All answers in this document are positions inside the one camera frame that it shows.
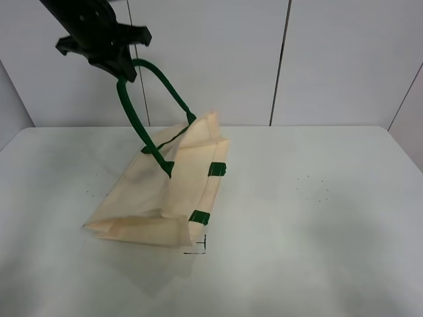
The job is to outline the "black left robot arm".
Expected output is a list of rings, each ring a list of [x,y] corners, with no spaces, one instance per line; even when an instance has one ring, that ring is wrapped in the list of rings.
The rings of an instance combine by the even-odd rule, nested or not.
[[[121,24],[108,1],[43,1],[42,4],[68,31],[56,44],[62,55],[77,53],[90,65],[117,79],[137,77],[129,46],[148,46],[152,35],[146,26]]]

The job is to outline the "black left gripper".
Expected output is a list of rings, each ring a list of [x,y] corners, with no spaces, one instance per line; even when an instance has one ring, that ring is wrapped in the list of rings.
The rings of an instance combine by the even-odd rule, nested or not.
[[[102,69],[117,79],[133,83],[137,72],[129,46],[148,46],[151,33],[146,26],[119,23],[111,8],[80,6],[62,11],[57,20],[69,35],[56,44],[62,55],[76,53],[88,59],[90,65]]]

